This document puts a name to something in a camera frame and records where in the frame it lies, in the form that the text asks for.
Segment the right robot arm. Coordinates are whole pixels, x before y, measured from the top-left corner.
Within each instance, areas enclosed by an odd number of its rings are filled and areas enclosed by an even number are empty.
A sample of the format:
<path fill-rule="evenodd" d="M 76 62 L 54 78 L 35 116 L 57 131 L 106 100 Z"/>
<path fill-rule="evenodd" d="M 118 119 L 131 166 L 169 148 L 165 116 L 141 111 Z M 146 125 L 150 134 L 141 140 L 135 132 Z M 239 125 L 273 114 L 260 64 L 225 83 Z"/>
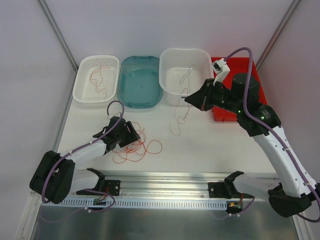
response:
<path fill-rule="evenodd" d="M 223 183 L 211 183 L 212 197 L 238 198 L 241 194 L 269 202 L 284 218 L 302 215 L 313 201 L 320 200 L 320 185 L 304 169 L 289 145 L 282 123 L 267 104 L 259 100 L 260 83 L 245 73 L 233 76 L 231 88 L 208 78 L 185 102 L 201 111 L 213 107 L 235 113 L 238 124 L 261 147 L 278 176 L 277 180 L 250 177 L 235 171 Z"/>

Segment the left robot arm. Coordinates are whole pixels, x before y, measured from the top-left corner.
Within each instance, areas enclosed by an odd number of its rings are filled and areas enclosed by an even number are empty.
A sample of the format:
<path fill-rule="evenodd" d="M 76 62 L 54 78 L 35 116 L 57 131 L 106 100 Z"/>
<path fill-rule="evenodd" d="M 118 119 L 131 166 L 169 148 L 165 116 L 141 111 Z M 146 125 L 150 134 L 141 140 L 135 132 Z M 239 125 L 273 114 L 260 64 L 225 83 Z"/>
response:
<path fill-rule="evenodd" d="M 102 195 L 107 191 L 106 176 L 94 168 L 81 170 L 80 167 L 116 147 L 127 147 L 140 139 L 130 121 L 114 116 L 89 143 L 64 153 L 47 151 L 30 180 L 29 188 L 43 196 L 45 203 L 54 204 L 61 203 L 70 193 Z"/>

